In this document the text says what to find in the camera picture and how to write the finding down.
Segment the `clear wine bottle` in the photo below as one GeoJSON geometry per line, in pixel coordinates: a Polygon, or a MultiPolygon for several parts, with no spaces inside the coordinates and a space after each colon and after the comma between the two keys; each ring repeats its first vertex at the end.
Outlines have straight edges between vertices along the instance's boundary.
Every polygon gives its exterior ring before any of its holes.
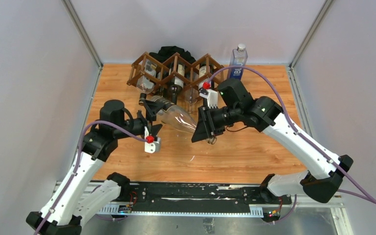
{"type": "Polygon", "coordinates": [[[159,95],[154,95],[148,100],[163,105],[156,114],[157,121],[169,125],[178,131],[194,134],[197,123],[182,107],[159,95]]]}

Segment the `small clear liquor bottle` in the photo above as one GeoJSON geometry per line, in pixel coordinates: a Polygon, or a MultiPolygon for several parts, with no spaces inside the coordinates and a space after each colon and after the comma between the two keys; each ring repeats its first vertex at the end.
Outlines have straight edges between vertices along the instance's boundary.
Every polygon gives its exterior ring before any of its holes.
{"type": "MultiPolygon", "coordinates": [[[[156,77],[157,66],[150,60],[147,60],[144,66],[145,73],[156,77]]],[[[145,75],[140,77],[137,81],[137,88],[140,90],[139,105],[143,106],[143,102],[146,100],[147,95],[153,91],[155,83],[150,81],[145,75]]]]}

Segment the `blue square water bottle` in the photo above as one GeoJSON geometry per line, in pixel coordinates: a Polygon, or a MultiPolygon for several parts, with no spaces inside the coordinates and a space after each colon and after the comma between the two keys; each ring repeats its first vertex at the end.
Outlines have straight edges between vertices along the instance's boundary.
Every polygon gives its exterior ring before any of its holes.
{"type": "Polygon", "coordinates": [[[240,80],[243,75],[243,68],[239,66],[245,66],[248,59],[248,53],[245,44],[238,44],[236,49],[233,49],[230,60],[230,68],[227,72],[227,79],[240,80]]]}

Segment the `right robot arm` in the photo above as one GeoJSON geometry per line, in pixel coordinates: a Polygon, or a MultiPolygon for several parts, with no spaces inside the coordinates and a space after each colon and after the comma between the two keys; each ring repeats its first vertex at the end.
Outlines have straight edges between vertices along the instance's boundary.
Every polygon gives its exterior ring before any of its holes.
{"type": "Polygon", "coordinates": [[[305,165],[305,171],[300,173],[266,176],[257,192],[262,202],[270,205],[281,196],[305,194],[317,202],[327,203],[338,191],[353,159],[323,148],[288,118],[272,98],[253,98],[236,79],[223,81],[216,90],[205,82],[199,94],[207,104],[198,109],[192,142],[215,138],[226,127],[242,122],[276,140],[305,165]]]}

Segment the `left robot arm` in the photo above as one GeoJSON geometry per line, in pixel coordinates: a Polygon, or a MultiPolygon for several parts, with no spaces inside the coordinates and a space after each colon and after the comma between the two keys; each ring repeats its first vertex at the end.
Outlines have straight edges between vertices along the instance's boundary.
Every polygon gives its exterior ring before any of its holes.
{"type": "Polygon", "coordinates": [[[130,197],[130,180],[117,172],[82,198],[85,189],[98,170],[118,147],[118,140],[134,138],[144,143],[146,153],[160,150],[158,132],[154,125],[157,113],[164,104],[142,101],[145,114],[133,117],[122,101],[112,99],[104,103],[99,119],[82,130],[72,165],[59,188],[40,211],[30,212],[26,222],[36,235],[79,235],[83,227],[106,204],[113,200],[125,202],[130,197]]]}

